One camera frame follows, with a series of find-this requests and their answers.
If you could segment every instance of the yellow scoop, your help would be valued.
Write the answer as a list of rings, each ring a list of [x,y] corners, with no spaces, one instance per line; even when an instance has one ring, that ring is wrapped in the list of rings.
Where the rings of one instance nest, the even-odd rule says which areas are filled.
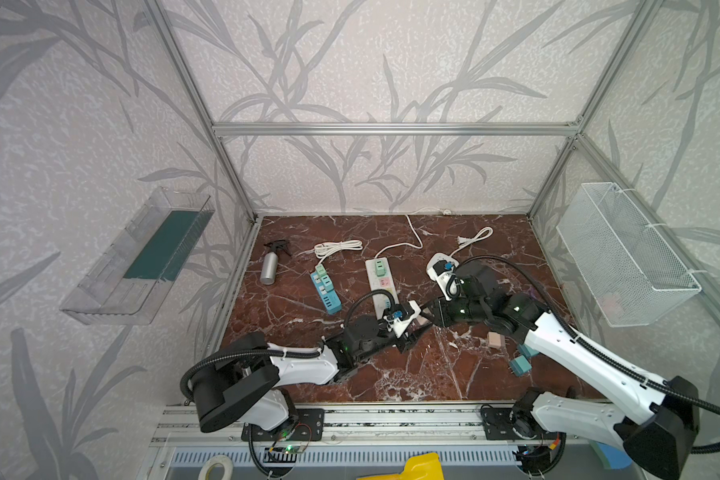
[[[445,480],[443,467],[440,465],[440,457],[436,453],[427,453],[410,457],[405,462],[402,473],[392,475],[374,475],[372,477],[360,477],[357,480]]]

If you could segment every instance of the wall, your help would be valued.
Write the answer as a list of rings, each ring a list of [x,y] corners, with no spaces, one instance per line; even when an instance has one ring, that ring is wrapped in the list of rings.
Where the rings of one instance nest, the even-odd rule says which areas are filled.
[[[720,2],[664,2],[586,134],[720,283]],[[602,318],[554,227],[578,186],[603,181],[581,154],[534,219],[581,327],[662,376],[682,375],[720,405],[720,327],[693,298],[645,327]],[[702,412],[697,444],[720,439]],[[693,456],[683,478],[720,480],[720,454]]]
[[[216,122],[576,120],[637,5],[163,3]],[[248,137],[227,148],[265,212],[495,213],[527,211],[562,140],[467,142]]]
[[[129,478],[248,224],[140,2],[0,2],[0,477]],[[149,326],[62,299],[157,186],[216,212]]]

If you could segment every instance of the roll of masking tape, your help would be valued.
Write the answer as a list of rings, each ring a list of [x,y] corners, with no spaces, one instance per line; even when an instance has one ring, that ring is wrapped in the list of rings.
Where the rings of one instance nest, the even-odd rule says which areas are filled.
[[[223,469],[224,473],[221,476],[221,480],[231,479],[231,459],[229,459],[226,455],[217,455],[215,457],[211,457],[208,462],[205,462],[205,465],[202,466],[202,470],[200,470],[200,475],[197,476],[197,480],[209,480],[211,468],[214,467]]]

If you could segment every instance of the spray bottle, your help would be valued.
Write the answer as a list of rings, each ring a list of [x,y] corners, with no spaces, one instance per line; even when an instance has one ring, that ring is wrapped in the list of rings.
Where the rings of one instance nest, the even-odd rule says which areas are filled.
[[[291,253],[288,252],[288,240],[275,240],[264,244],[264,246],[269,247],[269,253],[264,255],[264,264],[261,266],[261,283],[271,285],[275,283],[275,275],[277,274],[277,252],[282,250],[288,256],[291,256]]]

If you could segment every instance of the white wire mesh basket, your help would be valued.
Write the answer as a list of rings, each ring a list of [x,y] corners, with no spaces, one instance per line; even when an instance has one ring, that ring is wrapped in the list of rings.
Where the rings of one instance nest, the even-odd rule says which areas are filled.
[[[649,325],[700,292],[617,184],[581,184],[557,231],[610,326]]]

